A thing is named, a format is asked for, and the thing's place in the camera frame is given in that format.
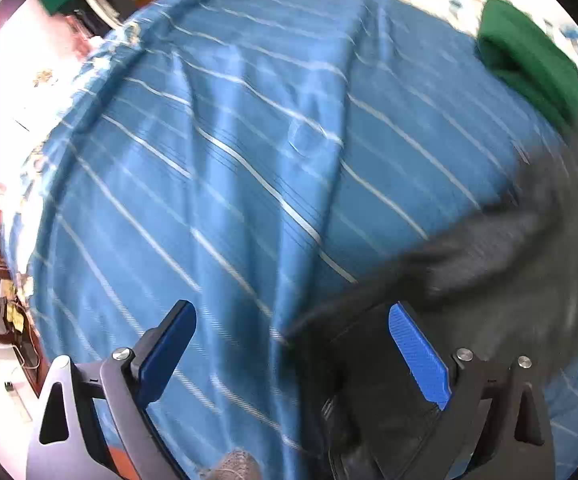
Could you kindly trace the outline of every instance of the black cloth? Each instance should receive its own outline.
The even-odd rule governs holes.
[[[578,354],[578,136],[533,153],[497,202],[387,262],[310,311],[291,332],[323,471],[397,479],[438,419],[387,327],[407,301],[432,343],[508,366],[529,356],[546,380]]]

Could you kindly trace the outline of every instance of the white floor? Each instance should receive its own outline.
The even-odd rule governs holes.
[[[16,392],[5,390],[12,381]],[[11,347],[0,345],[0,463],[14,480],[24,480],[26,448],[38,400],[22,372]]]

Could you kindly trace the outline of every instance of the bed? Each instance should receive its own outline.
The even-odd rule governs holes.
[[[472,37],[397,0],[157,0],[84,65],[3,212],[49,358],[198,329],[150,416],[191,478],[233,448],[308,478],[283,331],[496,196],[558,134]],[[578,466],[578,362],[546,389]],[[109,439],[114,428],[101,411]]]

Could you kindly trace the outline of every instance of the silver screw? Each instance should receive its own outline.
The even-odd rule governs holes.
[[[68,364],[69,364],[68,355],[59,355],[53,360],[53,366],[55,366],[56,368],[64,368]]]
[[[458,348],[455,354],[460,361],[471,361],[473,359],[473,352],[468,348]]]
[[[118,348],[114,350],[114,353],[111,356],[116,361],[124,361],[129,355],[131,354],[131,350],[128,348]]]
[[[518,357],[518,364],[521,368],[531,368],[531,360],[526,355]]]

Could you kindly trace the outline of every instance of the blue gripper pad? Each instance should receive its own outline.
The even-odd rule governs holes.
[[[424,398],[443,410],[451,397],[449,371],[424,334],[399,303],[389,310],[389,333]]]

